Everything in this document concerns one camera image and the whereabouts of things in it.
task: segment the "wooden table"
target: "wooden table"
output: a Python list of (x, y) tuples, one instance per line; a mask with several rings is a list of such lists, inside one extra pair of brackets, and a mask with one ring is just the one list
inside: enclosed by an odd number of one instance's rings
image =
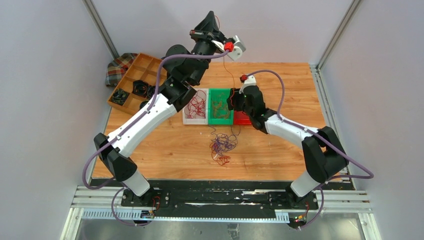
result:
[[(239, 77), (260, 69), (276, 71), (284, 81), (285, 98), (281, 113), (307, 126), (325, 126), (317, 92), (307, 63), (225, 63)], [(277, 110), (281, 98), (280, 81), (271, 73), (255, 75), (266, 106)], [(233, 79), (222, 62), (213, 62), (201, 80), (200, 88), (232, 88)], [(112, 109), (105, 133), (119, 128), (131, 116)], [(230, 126), (217, 126), (220, 133), (231, 134)], [(252, 126), (242, 126), (235, 149), (227, 152), (230, 162), (218, 165), (211, 157), (213, 129), (207, 125), (183, 125), (182, 112), (165, 120), (135, 149), (131, 159), (148, 179), (203, 180), (295, 180), (304, 170), (300, 148)], [(94, 178), (112, 175), (97, 160)]]

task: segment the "white wall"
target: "white wall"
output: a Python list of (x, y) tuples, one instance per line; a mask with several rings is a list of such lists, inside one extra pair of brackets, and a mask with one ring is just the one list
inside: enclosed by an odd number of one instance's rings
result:
[(0, 239), (58, 239), (112, 57), (81, 0), (2, 1), (0, 39)]
[(324, 81), (346, 151), (375, 173), (356, 182), (382, 239), (423, 239), (424, 2), (362, 2)]
[(351, 0), (93, 0), (120, 54), (161, 58), (175, 44), (189, 51), (189, 31), (209, 11), (227, 37), (238, 35), (247, 51), (240, 62), (316, 64)]

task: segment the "wooden tray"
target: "wooden tray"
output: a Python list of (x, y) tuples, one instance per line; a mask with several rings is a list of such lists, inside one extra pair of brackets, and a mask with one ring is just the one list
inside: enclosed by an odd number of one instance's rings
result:
[[(107, 103), (119, 111), (127, 114), (134, 115), (140, 109), (140, 104), (146, 100), (144, 97), (136, 95), (133, 92), (133, 82), (136, 80), (143, 80), (144, 82), (155, 86), (156, 85), (156, 74), (158, 72), (159, 64), (161, 59), (153, 56), (140, 53), (135, 58), (132, 65), (128, 68), (125, 75), (116, 85), (110, 97), (107, 99)], [(167, 78), (167, 71), (162, 68), (160, 71), (160, 84), (162, 84)], [(128, 98), (125, 100), (123, 105), (116, 104), (111, 101), (112, 95), (118, 89), (122, 89), (129, 93)]]

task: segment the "red connector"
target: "red connector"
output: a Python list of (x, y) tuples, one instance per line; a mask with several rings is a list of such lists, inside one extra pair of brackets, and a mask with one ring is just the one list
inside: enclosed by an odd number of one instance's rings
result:
[(248, 79), (248, 76), (247, 76), (246, 74), (243, 74), (243, 75), (241, 75), (241, 77), (240, 77), (240, 81), (241, 81), (242, 83), (244, 83), (247, 79)]
[(232, 43), (232, 42), (227, 42), (225, 45), (224, 45), (224, 51), (229, 51), (230, 53), (233, 51), (233, 49), (234, 49), (234, 44)]

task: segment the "wire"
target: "wire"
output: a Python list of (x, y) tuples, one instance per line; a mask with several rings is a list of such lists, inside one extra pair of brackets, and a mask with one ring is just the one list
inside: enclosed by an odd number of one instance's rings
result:
[(115, 199), (117, 198), (117, 196), (118, 196), (118, 194), (120, 193), (120, 192), (122, 192), (122, 190), (124, 190), (125, 189), (125, 187), (123, 187), (123, 188), (121, 188), (121, 189), (119, 189), (116, 193), (115, 193), (115, 195), (113, 196), (113, 198), (112, 198), (112, 204), (111, 204), (111, 209), (112, 209), (112, 215), (113, 215), (113, 217), (118, 221), (118, 222), (120, 222), (121, 224), (124, 224), (124, 225), (127, 225), (127, 226), (130, 226), (130, 227), (142, 227), (142, 226), (146, 226), (146, 225), (148, 225), (148, 224), (150, 224), (152, 221), (149, 221), (149, 222), (146, 222), (146, 223), (129, 223), (129, 222), (126, 222), (126, 221), (123, 221), (122, 219), (120, 219), (119, 217), (118, 217), (118, 215), (117, 215), (117, 213), (115, 212), (115, 208), (114, 208), (114, 205), (115, 205)]
[(230, 126), (231, 135), (227, 135), (225, 133), (214, 133), (217, 129), (213, 126), (209, 127), (213, 129), (210, 134), (215, 135), (215, 138), (211, 140), (212, 142), (209, 145), (211, 149), (210, 156), (220, 166), (224, 166), (229, 163), (231, 159), (230, 156), (224, 155), (224, 153), (233, 150), (237, 146), (237, 136), (240, 134), (242, 128), (240, 127), (238, 133), (235, 134), (233, 132), (233, 126)]
[(329, 141), (327, 141), (324, 137), (322, 137), (321, 135), (319, 135), (318, 133), (310, 130), (308, 127), (302, 126), (298, 123), (292, 122), (290, 120), (287, 120), (286, 118), (283, 119), (283, 116), (280, 114), (281, 111), (281, 107), (283, 105), (283, 101), (284, 101), (284, 95), (285, 95), (285, 87), (284, 87), (284, 83), (282, 78), (280, 77), (280, 75), (278, 75), (275, 71), (272, 70), (268, 70), (268, 69), (264, 69), (264, 70), (258, 70), (258, 71), (254, 71), (252, 73), (249, 73), (247, 76), (252, 76), (254, 74), (257, 73), (272, 73), (275, 76), (277, 76), (277, 78), (279, 79), (280, 83), (281, 83), (281, 88), (282, 88), (282, 94), (281, 94), (281, 101), (278, 105), (278, 115), (277, 117), (282, 120), (283, 122), (290, 124), (302, 131), (306, 131), (309, 134), (314, 135), (315, 137), (317, 137), (318, 139), (320, 139), (321, 141), (323, 141), (328, 147), (330, 147), (332, 150), (334, 150), (336, 153), (338, 153), (340, 156), (342, 156), (343, 158), (345, 158), (346, 160), (348, 160), (349, 162), (353, 163), (354, 165), (356, 165), (358, 168), (360, 168), (361, 170), (363, 170), (364, 172), (366, 172), (368, 174), (368, 176), (362, 176), (362, 175), (337, 175), (337, 176), (333, 176), (331, 177), (329, 180), (333, 180), (333, 179), (337, 179), (337, 178), (357, 178), (357, 179), (372, 179), (374, 177), (374, 173), (372, 173), (370, 170), (368, 170), (365, 166), (363, 166), (362, 164), (360, 164), (359, 162), (355, 161), (353, 158), (351, 158), (350, 156), (346, 155), (346, 153), (342, 152), (341, 150), (339, 150), (337, 147), (335, 147), (333, 144), (331, 144)]
[(231, 106), (234, 107), (233, 97), (234, 97), (234, 92), (236, 90), (236, 80), (234, 80), (234, 75), (230, 71), (228, 71), (228, 69), (225, 66), (225, 57), (222, 58), (222, 62), (224, 65), (224, 69), (227, 71), (227, 73), (231, 74), (231, 77), (232, 77), (232, 95), (229, 97), (229, 100), (230, 100)]
[(306, 228), (307, 226), (311, 225), (315, 221), (315, 219), (317, 219), (317, 217), (321, 214), (321, 211), (323, 210), (323, 207), (324, 207), (324, 192), (323, 192), (323, 189), (321, 187), (318, 188), (318, 190), (321, 192), (321, 206), (319, 206), (318, 212), (316, 213), (315, 216), (313, 216), (313, 218), (310, 221), (307, 221), (307, 223), (305, 225), (298, 227), (299, 230), (302, 230), (302, 229)]
[[(333, 179), (338, 179), (338, 178), (356, 178), (356, 179), (372, 179), (374, 178), (374, 173), (371, 172), (369, 169), (367, 169), (365, 166), (363, 166), (362, 164), (360, 164), (359, 162), (355, 161), (353, 158), (351, 158), (350, 156), (346, 155), (344, 152), (342, 152), (341, 150), (339, 150), (337, 147), (335, 147), (333, 144), (331, 144), (329, 141), (327, 141), (324, 137), (322, 137), (321, 135), (319, 135), (317, 132), (314, 132), (312, 130), (310, 130), (308, 127), (302, 126), (296, 122), (292, 122), (286, 118), (283, 118), (283, 116), (281, 115), (280, 111), (281, 111), (281, 107), (283, 105), (283, 101), (284, 101), (284, 95), (285, 95), (285, 87), (284, 87), (284, 82), (283, 79), (280, 77), (280, 75), (278, 75), (278, 73), (276, 73), (275, 71), (269, 70), (269, 69), (264, 69), (264, 70), (258, 70), (258, 71), (254, 71), (251, 72), (249, 74), (247, 74), (247, 76), (252, 76), (258, 73), (272, 73), (274, 74), (278, 80), (281, 83), (281, 101), (278, 105), (278, 115), (277, 117), (284, 123), (287, 123), (289, 125), (292, 125), (302, 131), (306, 131), (309, 134), (312, 134), (313, 136), (317, 137), (319, 140), (321, 140), (326, 146), (330, 147), (332, 150), (334, 150), (336, 153), (338, 153), (340, 156), (342, 156), (344, 159), (346, 159), (347, 161), (353, 163), (355, 166), (357, 166), (358, 168), (360, 168), (362, 171), (366, 172), (368, 174), (368, 176), (363, 176), (363, 175), (337, 175), (337, 176), (332, 176), (330, 177), (329, 181), (333, 180)], [(304, 226), (300, 227), (300, 229), (305, 228), (306, 226), (308, 226), (310, 223), (312, 223), (316, 217), (321, 213), (321, 211), (323, 210), (323, 206), (324, 206), (324, 192), (323, 189), (321, 188), (323, 185), (325, 185), (328, 181), (321, 183), (320, 185), (318, 185), (314, 190), (320, 190), (321, 195), (322, 195), (322, 200), (321, 200), (321, 206), (319, 207), (318, 213), (311, 219), (311, 221), (308, 221)]]
[(225, 93), (220, 93), (218, 95), (214, 95), (213, 99), (211, 99), (211, 108), (212, 108), (212, 116), (215, 119), (228, 119), (230, 118), (230, 110), (227, 106), (226, 99), (228, 95)]
[(84, 168), (82, 170), (82, 183), (84, 184), (84, 186), (87, 189), (90, 190), (97, 190), (97, 189), (101, 189), (102, 187), (106, 186), (107, 184), (109, 184), (113, 178), (105, 181), (103, 184), (97, 186), (97, 187), (92, 187), (89, 185), (89, 183), (87, 182), (86, 176), (87, 176), (87, 170), (91, 164), (91, 162), (94, 160), (94, 158), (96, 156), (98, 156), (103, 150), (105, 150), (106, 148), (108, 148), (109, 146), (111, 146), (114, 142), (116, 142), (118, 140), (118, 137), (122, 137), (122, 135), (124, 135), (130, 128), (132, 128), (138, 121), (140, 121), (140, 119), (142, 119), (148, 111), (150, 111), (150, 109), (153, 108), (154, 103), (156, 102), (156, 98), (158, 96), (158, 92), (159, 92), (159, 85), (161, 82), (161, 70), (162, 67), (164, 66), (164, 64), (166, 62), (168, 62), (169, 60), (172, 59), (178, 59), (178, 58), (186, 58), (186, 59), (218, 59), (218, 58), (222, 58), (225, 55), (227, 55), (229, 53), (228, 50), (226, 50), (225, 52), (221, 53), (221, 54), (217, 54), (217, 55), (192, 55), (192, 54), (175, 54), (175, 55), (170, 55), (165, 57), (159, 64), (158, 68), (157, 68), (157, 74), (156, 74), (156, 85), (154, 86), (154, 94), (153, 97), (151, 98), (151, 102), (152, 104), (149, 104), (146, 111), (142, 112), (136, 119), (134, 119), (130, 124), (128, 124), (116, 137), (114, 137), (113, 139), (111, 139), (108, 143), (106, 143), (103, 147), (101, 147), (99, 150), (97, 150), (95, 153), (93, 153), (87, 160), (87, 162), (84, 165)]
[(205, 91), (197, 90), (196, 94), (188, 102), (187, 107), (184, 108), (185, 117), (187, 119), (206, 118), (206, 97)]
[(221, 23), (220, 23), (220, 19), (218, 18), (217, 15), (214, 15), (216, 20), (218, 20), (218, 30), (221, 28)]

